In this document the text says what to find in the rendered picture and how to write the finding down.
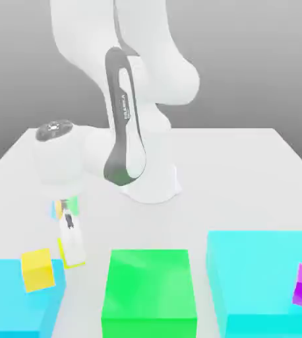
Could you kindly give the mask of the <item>large green box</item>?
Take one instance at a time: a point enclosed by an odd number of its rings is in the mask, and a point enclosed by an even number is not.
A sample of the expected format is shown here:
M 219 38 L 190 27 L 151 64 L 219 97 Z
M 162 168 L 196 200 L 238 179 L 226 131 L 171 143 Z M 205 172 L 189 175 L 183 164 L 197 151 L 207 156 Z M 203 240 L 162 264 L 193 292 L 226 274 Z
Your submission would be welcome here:
M 102 338 L 196 338 L 197 323 L 187 250 L 112 250 Z

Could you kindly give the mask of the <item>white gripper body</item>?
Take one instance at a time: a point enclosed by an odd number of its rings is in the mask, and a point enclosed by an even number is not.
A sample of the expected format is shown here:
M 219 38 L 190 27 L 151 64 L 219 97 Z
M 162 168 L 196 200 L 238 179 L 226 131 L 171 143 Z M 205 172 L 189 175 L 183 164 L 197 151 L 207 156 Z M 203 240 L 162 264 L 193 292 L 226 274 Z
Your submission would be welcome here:
M 86 261 L 82 232 L 77 219 L 59 221 L 61 247 L 66 265 L 80 265 Z

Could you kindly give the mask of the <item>large cyan box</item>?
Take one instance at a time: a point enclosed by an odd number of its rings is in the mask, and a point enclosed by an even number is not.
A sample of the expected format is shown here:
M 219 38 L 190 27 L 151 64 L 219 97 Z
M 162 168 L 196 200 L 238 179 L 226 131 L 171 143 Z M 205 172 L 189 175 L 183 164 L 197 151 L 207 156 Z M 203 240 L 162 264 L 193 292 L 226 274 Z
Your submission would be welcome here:
M 211 230 L 206 271 L 218 338 L 302 338 L 292 302 L 302 231 Z

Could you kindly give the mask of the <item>large sky blue box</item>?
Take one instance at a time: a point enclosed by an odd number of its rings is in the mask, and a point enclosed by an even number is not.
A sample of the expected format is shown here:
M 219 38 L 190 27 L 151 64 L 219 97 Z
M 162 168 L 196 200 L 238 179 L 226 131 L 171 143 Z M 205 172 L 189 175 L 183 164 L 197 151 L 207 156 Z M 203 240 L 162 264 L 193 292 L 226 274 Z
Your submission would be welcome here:
M 66 280 L 52 260 L 55 286 L 26 292 L 19 259 L 0 259 L 0 338 L 52 338 Z

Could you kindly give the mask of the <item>small yellow cube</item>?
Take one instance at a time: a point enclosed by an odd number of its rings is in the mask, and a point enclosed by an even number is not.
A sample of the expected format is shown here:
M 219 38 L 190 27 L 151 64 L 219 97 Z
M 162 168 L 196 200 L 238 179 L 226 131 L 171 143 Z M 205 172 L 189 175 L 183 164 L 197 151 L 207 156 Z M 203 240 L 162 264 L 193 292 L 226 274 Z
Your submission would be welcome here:
M 85 261 L 83 262 L 80 262 L 80 263 L 77 263 L 77 264 L 74 264 L 74 265 L 68 265 L 67 264 L 67 261 L 65 259 L 65 254 L 64 254 L 64 251 L 63 251 L 63 245 L 62 245 L 62 241 L 60 238 L 57 239 L 57 245 L 58 245 L 58 248 L 59 248 L 59 255 L 63 261 L 63 267 L 64 269 L 72 269 L 72 268 L 75 268 L 75 267 L 80 267 L 80 266 L 83 266 L 86 264 Z
M 22 253 L 20 258 L 26 292 L 55 286 L 51 255 L 48 248 Z

